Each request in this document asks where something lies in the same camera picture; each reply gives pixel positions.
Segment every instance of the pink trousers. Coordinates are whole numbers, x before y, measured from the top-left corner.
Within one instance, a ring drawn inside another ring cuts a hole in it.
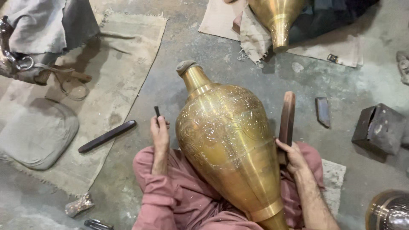
[[[323,186],[321,157],[310,145],[298,143],[320,189]],[[170,150],[168,175],[151,175],[153,147],[141,150],[133,169],[144,195],[132,230],[262,230],[255,222],[223,199],[200,178],[179,150]],[[281,197],[287,224],[303,228],[303,217],[296,185],[288,172],[281,171]]]

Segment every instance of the dirty floor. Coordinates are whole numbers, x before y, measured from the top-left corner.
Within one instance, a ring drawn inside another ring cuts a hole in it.
[[[184,106],[187,92],[174,69],[187,59],[200,63],[213,81],[241,85],[254,92],[263,102],[276,134],[284,92],[295,92],[294,140],[311,144],[324,159],[347,167],[337,216],[343,230],[364,229],[366,208],[379,192],[409,187],[405,175],[408,151],[401,150],[398,156],[380,163],[351,143],[363,108],[382,102],[409,115],[409,86],[400,82],[395,59],[398,50],[409,52],[407,0],[383,1],[360,19],[367,29],[363,33],[364,66],[358,68],[287,53],[269,55],[264,69],[249,59],[238,61],[238,42],[197,32],[206,5],[207,0],[100,2],[97,8],[101,10],[110,7],[117,12],[153,15],[163,12],[169,18],[156,60],[127,118],[136,120],[138,127],[115,141],[90,189],[96,206],[75,219],[63,213],[64,205],[74,197],[0,163],[0,229],[75,229],[87,218],[114,224],[116,230],[131,229],[142,197],[132,159],[152,143],[149,119],[154,115],[153,106],[158,105],[172,123]],[[330,129],[316,121],[315,97],[328,97]],[[174,126],[170,131],[171,146],[177,148]]]

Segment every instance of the brass pot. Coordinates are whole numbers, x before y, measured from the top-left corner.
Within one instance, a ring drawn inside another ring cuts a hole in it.
[[[409,192],[387,190],[375,196],[365,222],[366,230],[409,229]]]
[[[276,145],[261,101],[240,86],[212,83],[194,62],[179,74],[189,93],[176,120],[182,152],[249,220],[288,230]]]
[[[249,0],[257,18],[271,31],[274,53],[288,50],[288,31],[305,3],[305,0]]]

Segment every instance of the hand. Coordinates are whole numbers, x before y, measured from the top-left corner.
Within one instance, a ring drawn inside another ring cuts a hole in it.
[[[282,150],[287,152],[289,161],[287,169],[290,171],[290,173],[295,174],[297,171],[308,169],[308,164],[301,153],[300,148],[295,142],[292,142],[292,146],[290,147],[286,143],[283,143],[276,138],[276,143]]]
[[[155,148],[155,156],[165,155],[169,152],[169,122],[165,117],[154,116],[151,119],[151,134],[153,139],[153,146]]]

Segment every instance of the engraved brass vase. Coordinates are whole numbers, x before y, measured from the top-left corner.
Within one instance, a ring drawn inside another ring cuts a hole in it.
[[[182,152],[249,220],[288,230],[277,149],[261,101],[248,89],[211,82],[197,64],[180,76],[189,94],[176,120]]]
[[[288,31],[305,3],[305,0],[249,0],[257,18],[271,31],[274,53],[288,50]]]

